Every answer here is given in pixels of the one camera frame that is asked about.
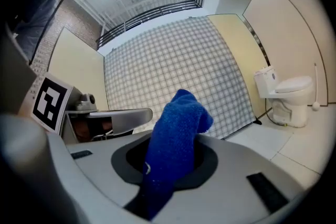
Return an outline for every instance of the blue towel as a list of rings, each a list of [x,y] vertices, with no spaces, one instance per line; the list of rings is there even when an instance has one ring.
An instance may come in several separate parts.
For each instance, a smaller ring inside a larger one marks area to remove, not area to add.
[[[140,189],[151,220],[172,197],[174,182],[194,170],[194,139],[213,124],[212,117],[186,90],[178,90],[157,121],[143,166]]]

